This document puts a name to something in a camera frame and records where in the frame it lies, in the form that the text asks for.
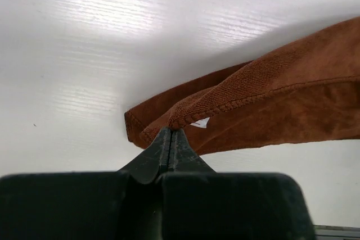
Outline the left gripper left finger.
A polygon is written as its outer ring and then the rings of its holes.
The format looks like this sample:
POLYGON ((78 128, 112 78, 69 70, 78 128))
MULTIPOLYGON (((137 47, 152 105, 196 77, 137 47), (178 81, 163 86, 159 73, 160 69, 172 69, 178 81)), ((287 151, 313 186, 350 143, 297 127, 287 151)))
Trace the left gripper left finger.
POLYGON ((160 239, 170 130, 117 171, 1 177, 2 239, 160 239))

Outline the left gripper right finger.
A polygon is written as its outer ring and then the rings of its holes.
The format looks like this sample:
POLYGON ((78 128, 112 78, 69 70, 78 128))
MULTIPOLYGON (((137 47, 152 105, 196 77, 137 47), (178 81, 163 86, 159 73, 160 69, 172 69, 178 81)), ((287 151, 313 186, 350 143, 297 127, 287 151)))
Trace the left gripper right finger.
POLYGON ((298 183, 281 173, 216 173, 171 133, 161 176, 163 239, 315 239, 298 183))

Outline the brown towel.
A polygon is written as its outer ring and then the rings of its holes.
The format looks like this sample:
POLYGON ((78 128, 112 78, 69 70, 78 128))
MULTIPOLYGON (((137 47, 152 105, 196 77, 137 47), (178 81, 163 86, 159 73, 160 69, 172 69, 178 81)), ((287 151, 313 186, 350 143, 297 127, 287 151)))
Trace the brown towel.
POLYGON ((183 129, 200 155, 357 139, 359 18, 178 85, 124 118, 128 140, 140 148, 166 126, 183 129))

